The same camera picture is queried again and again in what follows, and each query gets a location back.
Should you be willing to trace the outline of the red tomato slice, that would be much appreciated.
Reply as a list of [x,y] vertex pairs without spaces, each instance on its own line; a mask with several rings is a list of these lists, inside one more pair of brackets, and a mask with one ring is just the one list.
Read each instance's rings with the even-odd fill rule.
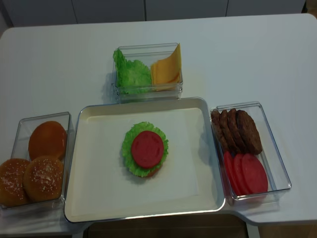
[[229,182],[231,184],[232,190],[235,192],[237,196],[242,195],[241,190],[236,182],[235,173],[233,170],[233,158],[229,151],[224,152],[224,165],[229,178]]
[[267,192],[267,176],[258,158],[253,154],[245,154],[242,158],[241,165],[248,191],[251,194]]
[[242,158],[243,154],[237,154],[234,159],[233,159],[233,169],[235,173],[235,179],[237,186],[240,190],[240,195],[247,195],[250,194],[249,189],[247,188],[244,176],[243,176],[243,171],[242,171]]
[[161,137],[152,131],[142,131],[133,140],[131,154],[135,163],[150,169],[162,160],[164,145]]

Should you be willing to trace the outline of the yellow cheese slices stack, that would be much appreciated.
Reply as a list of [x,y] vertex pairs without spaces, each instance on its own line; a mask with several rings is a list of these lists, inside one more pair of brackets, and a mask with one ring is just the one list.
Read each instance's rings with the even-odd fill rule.
[[156,91],[171,90],[181,82],[181,47],[178,43],[174,52],[165,59],[151,65],[151,80]]

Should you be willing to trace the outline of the clear lettuce cheese container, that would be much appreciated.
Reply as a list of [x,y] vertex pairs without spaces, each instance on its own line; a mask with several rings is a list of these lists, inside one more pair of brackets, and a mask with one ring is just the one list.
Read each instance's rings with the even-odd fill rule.
[[[178,43],[156,44],[156,45],[139,45],[139,46],[121,46],[120,49],[127,60],[140,60],[150,70],[151,65],[158,60],[169,57],[175,50]],[[155,99],[178,99],[182,93],[183,76],[181,72],[181,82],[176,84],[171,90],[156,91],[151,85],[149,92],[141,94],[122,94],[122,89],[117,87],[117,71],[113,61],[112,88],[116,99],[121,103],[148,101]]]

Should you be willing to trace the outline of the green lettuce leaves in container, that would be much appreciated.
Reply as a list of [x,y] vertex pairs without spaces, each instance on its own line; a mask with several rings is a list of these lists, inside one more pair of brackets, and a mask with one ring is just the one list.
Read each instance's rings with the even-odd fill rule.
[[141,94],[149,92],[152,85],[150,69],[140,60],[127,60],[120,49],[113,53],[117,71],[117,87],[122,94]]

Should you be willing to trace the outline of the brown patty leftmost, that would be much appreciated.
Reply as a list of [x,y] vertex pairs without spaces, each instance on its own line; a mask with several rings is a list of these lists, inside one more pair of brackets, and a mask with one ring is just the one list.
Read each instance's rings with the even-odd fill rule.
[[229,146],[227,144],[227,141],[226,141],[224,134],[222,132],[222,129],[220,127],[219,119],[220,119],[220,113],[217,110],[212,111],[211,112],[211,120],[212,120],[212,124],[213,124],[214,130],[215,130],[215,134],[216,134],[216,137],[217,137],[219,143],[221,144],[223,151],[225,152],[225,151],[229,151]]

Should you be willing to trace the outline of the brown patty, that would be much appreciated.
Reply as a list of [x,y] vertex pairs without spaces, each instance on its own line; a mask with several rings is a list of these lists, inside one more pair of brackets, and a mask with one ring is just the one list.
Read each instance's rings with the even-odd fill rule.
[[220,118],[219,118],[219,124],[230,151],[235,154],[240,153],[241,151],[239,147],[236,145],[233,135],[228,127],[227,110],[223,110],[221,112]]
[[225,151],[229,151],[229,146],[227,144],[227,141],[226,141],[224,134],[222,132],[222,129],[220,127],[219,119],[220,119],[220,113],[217,110],[212,111],[211,112],[211,120],[212,120],[212,124],[213,124],[214,130],[215,130],[215,134],[216,134],[216,137],[217,137],[219,143],[221,144],[223,151],[225,152]]
[[246,111],[238,110],[236,113],[237,126],[248,152],[258,155],[262,152],[262,143],[254,120]]
[[246,153],[247,152],[247,147],[239,133],[239,129],[237,126],[237,121],[236,121],[236,109],[233,108],[227,113],[227,123],[228,127],[231,131],[232,137],[235,141],[236,146],[239,148],[237,151],[240,153]]

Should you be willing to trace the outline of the silver metal tray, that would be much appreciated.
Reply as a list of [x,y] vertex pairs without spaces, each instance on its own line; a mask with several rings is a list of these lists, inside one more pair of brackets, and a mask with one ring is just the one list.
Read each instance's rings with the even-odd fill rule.
[[[150,122],[168,139],[152,177],[123,162],[127,131]],[[209,109],[201,98],[85,107],[79,114],[65,217],[71,222],[219,211],[225,203]]]

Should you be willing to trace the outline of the red tomato slice back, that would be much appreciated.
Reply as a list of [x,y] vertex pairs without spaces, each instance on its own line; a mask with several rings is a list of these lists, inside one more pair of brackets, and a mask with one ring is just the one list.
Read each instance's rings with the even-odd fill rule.
[[232,190],[235,192],[237,196],[242,195],[241,190],[236,182],[235,173],[233,170],[233,158],[229,151],[224,152],[224,165],[229,178],[229,182],[231,184]]

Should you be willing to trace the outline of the brown patty rightmost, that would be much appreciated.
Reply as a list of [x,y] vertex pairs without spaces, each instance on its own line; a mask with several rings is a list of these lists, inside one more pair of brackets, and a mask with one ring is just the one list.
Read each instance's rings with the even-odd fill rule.
[[246,111],[238,110],[236,113],[237,126],[248,152],[258,155],[262,152],[262,143],[254,120]]

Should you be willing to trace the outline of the clear patty tomato container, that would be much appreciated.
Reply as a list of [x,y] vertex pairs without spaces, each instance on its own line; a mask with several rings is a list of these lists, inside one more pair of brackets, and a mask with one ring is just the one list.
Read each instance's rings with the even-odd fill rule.
[[[258,155],[254,155],[261,162],[263,168],[265,169],[265,173],[268,181],[268,191],[264,193],[256,193],[256,194],[247,194],[237,196],[235,192],[232,190],[231,184],[229,182],[229,178],[224,165],[224,151],[219,143],[215,130],[211,120],[212,132],[215,139],[215,144],[217,147],[219,162],[221,163],[221,175],[225,180],[225,193],[228,197],[229,204],[233,206],[243,206],[243,205],[261,205],[264,203],[276,202],[280,199],[280,197],[288,192],[291,187],[291,181],[289,175],[286,171],[285,165],[281,158],[280,152],[277,148],[275,139],[273,137],[271,128],[268,124],[266,115],[264,113],[263,107],[259,102],[248,102],[248,103],[239,103],[239,104],[231,104],[225,106],[218,106],[212,108],[210,113],[214,110],[217,110],[220,114],[223,110],[227,110],[227,113],[235,108],[236,111],[243,110],[246,111],[249,116],[254,120],[257,130],[260,135],[261,143],[262,143],[262,152]],[[237,154],[243,153],[233,153],[229,149],[229,153],[232,158],[234,158]]]

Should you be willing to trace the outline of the plain orange bun half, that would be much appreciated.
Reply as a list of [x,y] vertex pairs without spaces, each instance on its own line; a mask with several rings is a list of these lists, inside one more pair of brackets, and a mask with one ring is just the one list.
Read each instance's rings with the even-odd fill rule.
[[28,152],[30,159],[40,156],[54,156],[60,161],[66,152],[67,133],[57,121],[40,124],[30,136]]

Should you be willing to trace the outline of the red tomato slice front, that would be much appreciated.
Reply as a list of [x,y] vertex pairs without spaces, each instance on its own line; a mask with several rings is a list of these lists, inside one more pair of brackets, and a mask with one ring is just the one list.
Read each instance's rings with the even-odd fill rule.
[[253,154],[245,154],[242,158],[241,165],[248,191],[251,194],[267,192],[267,176],[258,158]]

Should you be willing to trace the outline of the sesame bun top right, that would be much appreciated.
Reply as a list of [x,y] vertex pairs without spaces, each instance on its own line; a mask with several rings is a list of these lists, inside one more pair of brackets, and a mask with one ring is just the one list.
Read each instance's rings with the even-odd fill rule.
[[64,164],[54,156],[40,156],[26,168],[23,186],[33,202],[54,200],[61,196]]

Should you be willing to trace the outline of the sesame bun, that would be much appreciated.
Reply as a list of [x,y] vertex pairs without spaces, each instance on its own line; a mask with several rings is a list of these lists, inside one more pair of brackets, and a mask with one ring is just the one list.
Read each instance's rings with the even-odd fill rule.
[[0,166],[0,203],[5,207],[15,207],[29,203],[23,187],[23,177],[28,160],[13,158]]
[[61,196],[64,164],[54,156],[40,156],[26,168],[23,186],[33,202],[54,200]]

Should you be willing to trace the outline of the clear bun container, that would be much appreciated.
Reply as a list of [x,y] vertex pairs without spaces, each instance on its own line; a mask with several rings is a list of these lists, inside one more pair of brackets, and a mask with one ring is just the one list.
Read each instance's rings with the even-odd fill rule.
[[0,161],[1,210],[64,202],[73,135],[69,112],[20,120],[11,157]]

